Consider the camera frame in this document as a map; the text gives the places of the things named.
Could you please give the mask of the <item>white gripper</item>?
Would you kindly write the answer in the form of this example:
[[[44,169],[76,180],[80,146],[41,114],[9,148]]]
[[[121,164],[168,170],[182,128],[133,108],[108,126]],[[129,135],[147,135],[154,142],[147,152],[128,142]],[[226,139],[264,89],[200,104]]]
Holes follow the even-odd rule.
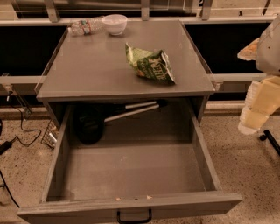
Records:
[[[240,60],[256,59],[259,38],[252,41],[237,53]],[[253,80],[245,98],[245,107],[240,114],[238,130],[244,135],[256,133],[280,108],[280,77],[269,76],[262,81]]]

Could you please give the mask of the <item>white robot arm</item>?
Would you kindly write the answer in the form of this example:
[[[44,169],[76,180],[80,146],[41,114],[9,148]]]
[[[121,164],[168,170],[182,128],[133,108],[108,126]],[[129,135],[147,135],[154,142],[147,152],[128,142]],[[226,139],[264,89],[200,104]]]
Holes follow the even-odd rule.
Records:
[[[251,82],[240,114],[238,130],[250,135],[280,108],[280,15],[259,38],[241,49],[237,58],[254,60],[256,69],[267,74],[263,80]]]

